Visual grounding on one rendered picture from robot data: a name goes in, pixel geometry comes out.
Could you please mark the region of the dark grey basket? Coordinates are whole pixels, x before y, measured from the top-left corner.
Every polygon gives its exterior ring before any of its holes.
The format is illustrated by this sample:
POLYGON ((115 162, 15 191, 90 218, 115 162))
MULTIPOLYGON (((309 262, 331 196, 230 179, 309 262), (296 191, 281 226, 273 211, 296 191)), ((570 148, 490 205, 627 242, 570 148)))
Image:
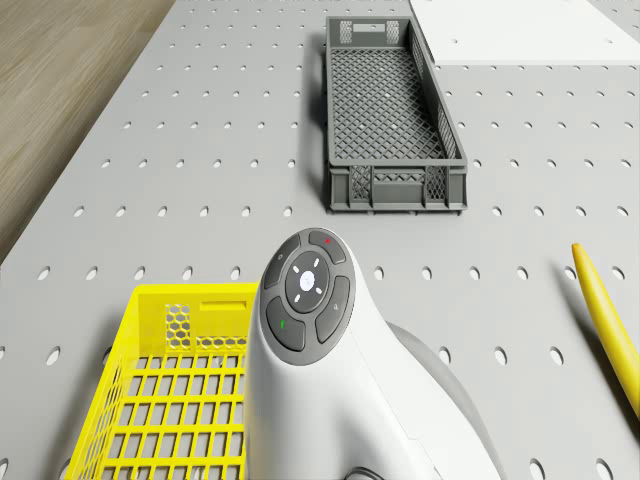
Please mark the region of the dark grey basket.
POLYGON ((468 161, 415 19, 328 17, 326 79, 332 210, 466 209, 468 161))

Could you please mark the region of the yellow basket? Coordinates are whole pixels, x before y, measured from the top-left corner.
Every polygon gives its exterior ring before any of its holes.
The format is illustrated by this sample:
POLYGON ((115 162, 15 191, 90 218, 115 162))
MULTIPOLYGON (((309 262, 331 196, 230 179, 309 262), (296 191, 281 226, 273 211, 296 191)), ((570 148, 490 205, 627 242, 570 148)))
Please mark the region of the yellow basket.
POLYGON ((64 480, 243 480, 256 290, 136 287, 64 480))

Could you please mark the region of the white board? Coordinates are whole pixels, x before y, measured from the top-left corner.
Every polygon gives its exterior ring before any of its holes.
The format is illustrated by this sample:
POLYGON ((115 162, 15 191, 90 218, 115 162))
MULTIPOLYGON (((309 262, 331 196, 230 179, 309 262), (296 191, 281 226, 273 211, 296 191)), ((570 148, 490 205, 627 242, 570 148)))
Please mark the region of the white board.
POLYGON ((409 0, 437 65, 638 65, 640 42, 587 0, 409 0))

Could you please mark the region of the banana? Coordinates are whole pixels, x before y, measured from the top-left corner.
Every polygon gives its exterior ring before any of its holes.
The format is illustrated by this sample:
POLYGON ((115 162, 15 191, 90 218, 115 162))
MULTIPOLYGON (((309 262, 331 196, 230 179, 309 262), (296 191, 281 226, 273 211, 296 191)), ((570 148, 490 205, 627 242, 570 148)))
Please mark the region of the banana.
POLYGON ((571 250, 592 323, 626 398, 640 421, 640 354, 586 250, 579 243, 574 243, 571 250))

